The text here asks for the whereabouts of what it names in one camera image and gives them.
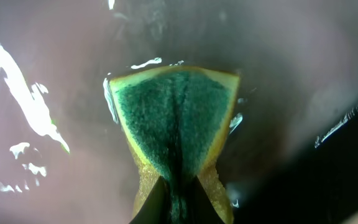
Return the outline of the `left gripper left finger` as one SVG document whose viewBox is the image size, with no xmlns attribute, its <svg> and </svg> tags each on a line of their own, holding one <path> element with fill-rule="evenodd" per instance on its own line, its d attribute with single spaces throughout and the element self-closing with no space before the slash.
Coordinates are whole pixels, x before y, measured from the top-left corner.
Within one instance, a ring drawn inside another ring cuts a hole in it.
<svg viewBox="0 0 358 224">
<path fill-rule="evenodd" d="M 170 208 L 170 192 L 163 177 L 159 177 L 146 201 L 129 222 L 130 224 L 167 224 Z"/>
</svg>

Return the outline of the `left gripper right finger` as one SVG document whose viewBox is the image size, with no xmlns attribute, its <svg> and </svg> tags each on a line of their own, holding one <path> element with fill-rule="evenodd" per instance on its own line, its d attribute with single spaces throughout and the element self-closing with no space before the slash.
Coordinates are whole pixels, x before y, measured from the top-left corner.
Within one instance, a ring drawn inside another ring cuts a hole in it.
<svg viewBox="0 0 358 224">
<path fill-rule="evenodd" d="M 212 203 L 204 191 L 201 182 L 195 177 L 186 188 L 188 223 L 223 224 Z"/>
</svg>

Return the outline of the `green yellow sponge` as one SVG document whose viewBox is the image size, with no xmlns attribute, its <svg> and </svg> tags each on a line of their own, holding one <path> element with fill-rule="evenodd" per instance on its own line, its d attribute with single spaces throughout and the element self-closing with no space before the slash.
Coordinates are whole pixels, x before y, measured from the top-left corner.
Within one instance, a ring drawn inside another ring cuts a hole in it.
<svg viewBox="0 0 358 224">
<path fill-rule="evenodd" d="M 197 177 L 224 223 L 234 214 L 216 170 L 240 78 L 192 66 L 163 66 L 112 78 L 105 97 L 139 173 L 132 219 L 159 177 L 170 192 L 168 223 L 188 223 L 186 188 Z"/>
</svg>

